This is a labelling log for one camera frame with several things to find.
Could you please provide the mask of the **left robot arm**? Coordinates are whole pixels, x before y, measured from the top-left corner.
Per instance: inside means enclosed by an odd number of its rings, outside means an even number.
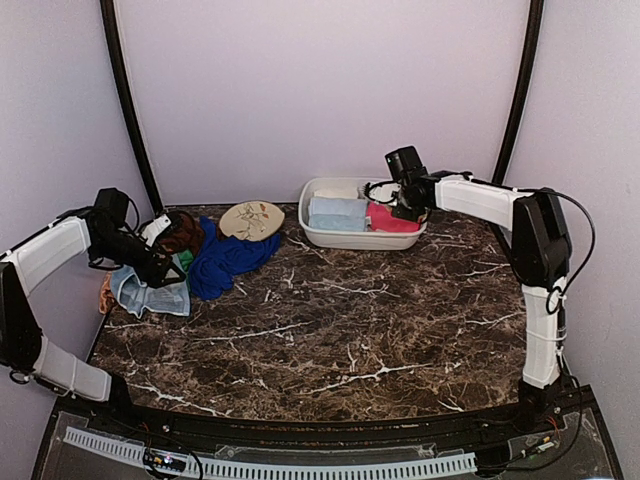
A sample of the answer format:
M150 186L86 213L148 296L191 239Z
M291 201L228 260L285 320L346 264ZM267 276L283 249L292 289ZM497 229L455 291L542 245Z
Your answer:
M1 364L18 385L37 383L63 397L104 404L101 417L120 436L141 427L126 380L57 345L40 325L33 299L79 258L96 271L129 267L149 287L169 287L185 273L159 239L175 222L160 214L133 227L133 200L111 187L93 204L72 208L1 254Z

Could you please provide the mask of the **pink towel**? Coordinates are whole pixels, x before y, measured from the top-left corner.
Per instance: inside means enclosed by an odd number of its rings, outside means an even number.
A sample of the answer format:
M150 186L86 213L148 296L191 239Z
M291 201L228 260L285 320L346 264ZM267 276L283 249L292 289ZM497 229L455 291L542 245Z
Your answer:
M421 228L419 223L396 218L392 215L391 208L373 202L367 206L366 218L369 228L376 232L413 233Z

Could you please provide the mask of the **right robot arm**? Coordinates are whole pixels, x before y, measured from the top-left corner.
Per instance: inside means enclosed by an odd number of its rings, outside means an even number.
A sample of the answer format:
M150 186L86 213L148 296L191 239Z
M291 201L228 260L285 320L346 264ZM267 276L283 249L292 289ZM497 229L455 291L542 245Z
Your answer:
M565 298L578 270L562 204L580 202L550 188L518 189L480 180L470 172L429 172L415 147L389 152L385 163L398 184L392 213L422 220L435 210L455 212L506 230L507 259L526 309L522 393L547 391L563 373Z

